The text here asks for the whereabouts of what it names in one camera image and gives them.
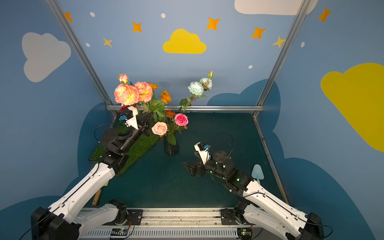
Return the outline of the peach pink rose stem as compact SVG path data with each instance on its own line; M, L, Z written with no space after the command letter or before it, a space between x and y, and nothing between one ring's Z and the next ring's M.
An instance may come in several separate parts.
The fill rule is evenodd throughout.
M152 132L158 136L164 136L168 132L168 125L164 122L157 122L152 127Z

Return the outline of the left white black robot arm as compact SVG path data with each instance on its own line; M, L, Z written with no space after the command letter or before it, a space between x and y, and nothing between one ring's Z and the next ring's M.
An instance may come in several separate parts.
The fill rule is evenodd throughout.
M149 135L154 113L140 114L135 107L121 111L120 121L127 128L125 134L118 129L107 129L100 140L106 149L90 172L70 191L48 208L37 208L31 215L27 230L34 240L77 240L95 228L127 219L126 205L119 201L98 208L87 215L79 212L96 193L127 163L126 154L143 134Z

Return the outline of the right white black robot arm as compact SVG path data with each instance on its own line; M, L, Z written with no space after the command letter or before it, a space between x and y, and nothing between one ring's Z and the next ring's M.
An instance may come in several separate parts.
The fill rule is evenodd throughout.
M210 174L222 180L223 186L240 196L234 208L235 219L257 225L282 240L324 240L321 218L315 213L306 214L280 200L267 191L257 180L235 168L233 160L224 151L211 155L207 150L196 151L200 161L183 163L191 176Z

